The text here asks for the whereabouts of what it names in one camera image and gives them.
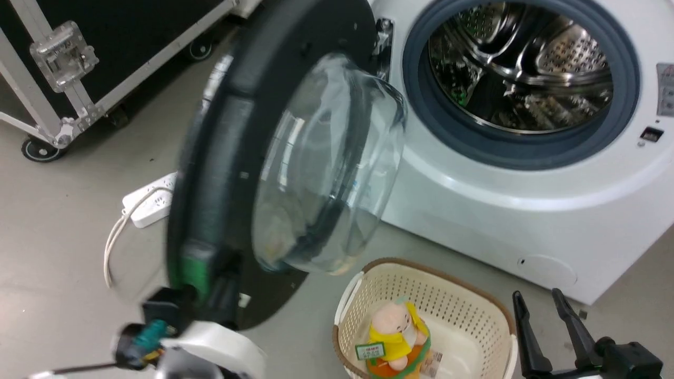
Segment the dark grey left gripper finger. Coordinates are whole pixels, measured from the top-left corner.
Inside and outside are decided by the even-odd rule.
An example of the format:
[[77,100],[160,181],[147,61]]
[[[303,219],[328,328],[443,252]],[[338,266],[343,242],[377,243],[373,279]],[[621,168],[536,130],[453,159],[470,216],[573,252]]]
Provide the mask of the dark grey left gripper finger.
[[210,319],[217,324],[237,324],[241,258],[232,257],[216,278],[210,297]]

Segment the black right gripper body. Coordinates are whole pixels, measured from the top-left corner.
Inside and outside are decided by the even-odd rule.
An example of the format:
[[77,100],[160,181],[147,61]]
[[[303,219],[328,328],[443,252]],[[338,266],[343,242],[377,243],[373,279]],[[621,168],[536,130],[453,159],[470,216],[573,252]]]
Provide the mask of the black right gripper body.
[[617,344],[609,337],[594,343],[602,358],[595,368],[553,371],[537,342],[521,345],[521,372],[525,378],[662,378],[663,362],[638,342]]

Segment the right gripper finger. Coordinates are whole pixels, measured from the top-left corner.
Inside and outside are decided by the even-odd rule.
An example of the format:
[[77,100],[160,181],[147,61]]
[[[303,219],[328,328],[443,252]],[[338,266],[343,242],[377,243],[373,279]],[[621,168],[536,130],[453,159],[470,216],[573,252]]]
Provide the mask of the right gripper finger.
[[576,368],[585,370],[599,367],[602,364],[602,358],[595,351],[595,340],[583,324],[582,319],[573,310],[561,290],[553,288],[551,294],[558,315],[566,325],[570,336],[571,345],[576,356]]
[[550,377],[553,366],[544,356],[530,324],[530,313],[520,291],[512,294],[520,368],[524,377]]

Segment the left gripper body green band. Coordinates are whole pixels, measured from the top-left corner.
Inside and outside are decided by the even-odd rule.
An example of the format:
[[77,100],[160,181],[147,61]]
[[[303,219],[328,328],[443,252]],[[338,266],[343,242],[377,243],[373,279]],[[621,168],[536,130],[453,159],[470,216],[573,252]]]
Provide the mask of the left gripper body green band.
[[201,306],[209,297],[212,286],[213,249],[209,247],[183,247],[179,263],[183,285],[196,292],[196,304]]

